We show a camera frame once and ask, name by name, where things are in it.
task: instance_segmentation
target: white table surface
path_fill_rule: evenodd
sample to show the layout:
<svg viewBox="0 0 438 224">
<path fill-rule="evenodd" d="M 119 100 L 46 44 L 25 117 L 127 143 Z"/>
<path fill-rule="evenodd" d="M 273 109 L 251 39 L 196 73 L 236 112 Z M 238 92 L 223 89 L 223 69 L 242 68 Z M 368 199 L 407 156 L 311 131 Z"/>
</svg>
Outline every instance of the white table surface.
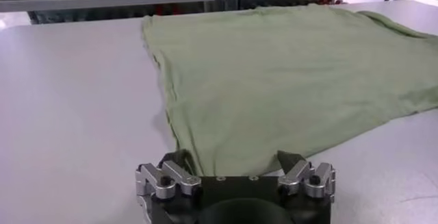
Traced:
<svg viewBox="0 0 438 224">
<path fill-rule="evenodd" d="M 438 34 L 433 6 L 340 7 Z M 0 32 L 0 90 L 0 223 L 143 223 L 134 169 L 175 144 L 140 19 Z M 436 223 L 437 153 L 431 110 L 310 160 L 338 170 L 333 223 Z"/>
</svg>

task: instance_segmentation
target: gray table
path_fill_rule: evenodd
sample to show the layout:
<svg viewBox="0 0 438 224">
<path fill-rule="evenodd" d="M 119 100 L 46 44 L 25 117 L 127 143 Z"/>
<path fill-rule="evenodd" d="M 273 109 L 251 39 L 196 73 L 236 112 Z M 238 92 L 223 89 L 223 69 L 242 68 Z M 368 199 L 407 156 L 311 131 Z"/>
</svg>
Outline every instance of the gray table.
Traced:
<svg viewBox="0 0 438 224">
<path fill-rule="evenodd" d="M 433 6 L 337 7 L 438 34 Z M 175 144 L 140 21 L 0 32 L 0 223 L 143 223 L 133 171 Z M 431 110 L 311 157 L 338 170 L 333 223 L 436 223 L 437 126 Z"/>
</svg>

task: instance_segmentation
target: screw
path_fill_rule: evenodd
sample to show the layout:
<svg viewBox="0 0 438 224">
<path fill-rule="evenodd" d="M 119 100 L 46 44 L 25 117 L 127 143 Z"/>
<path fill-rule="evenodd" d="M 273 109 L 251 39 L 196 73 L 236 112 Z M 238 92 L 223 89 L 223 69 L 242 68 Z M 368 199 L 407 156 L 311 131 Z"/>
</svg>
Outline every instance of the screw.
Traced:
<svg viewBox="0 0 438 224">
<path fill-rule="evenodd" d="M 172 184 L 173 179 L 169 176 L 163 176 L 161 177 L 161 179 L 159 180 L 159 183 L 162 186 L 170 186 Z"/>
<path fill-rule="evenodd" d="M 311 185 L 317 186 L 321 183 L 321 179 L 317 175 L 313 175 L 309 178 L 309 182 Z"/>
</svg>

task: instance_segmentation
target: green cloth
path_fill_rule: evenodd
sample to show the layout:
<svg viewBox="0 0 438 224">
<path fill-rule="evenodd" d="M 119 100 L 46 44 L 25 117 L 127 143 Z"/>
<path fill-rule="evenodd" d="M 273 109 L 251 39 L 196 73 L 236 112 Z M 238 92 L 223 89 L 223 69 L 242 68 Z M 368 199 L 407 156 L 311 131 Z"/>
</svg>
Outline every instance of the green cloth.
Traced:
<svg viewBox="0 0 438 224">
<path fill-rule="evenodd" d="M 438 106 L 438 37 L 311 5 L 146 17 L 168 122 L 203 175 L 277 169 Z"/>
</svg>

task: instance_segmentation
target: green t-shirt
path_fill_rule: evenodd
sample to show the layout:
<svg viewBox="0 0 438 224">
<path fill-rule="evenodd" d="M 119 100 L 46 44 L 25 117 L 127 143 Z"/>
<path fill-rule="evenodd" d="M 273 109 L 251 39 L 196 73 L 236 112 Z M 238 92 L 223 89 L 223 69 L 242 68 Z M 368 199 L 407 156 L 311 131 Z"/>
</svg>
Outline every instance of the green t-shirt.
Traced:
<svg viewBox="0 0 438 224">
<path fill-rule="evenodd" d="M 257 8 L 144 19 L 168 122 L 203 175 L 259 174 L 438 106 L 438 38 L 371 12 Z"/>
</svg>

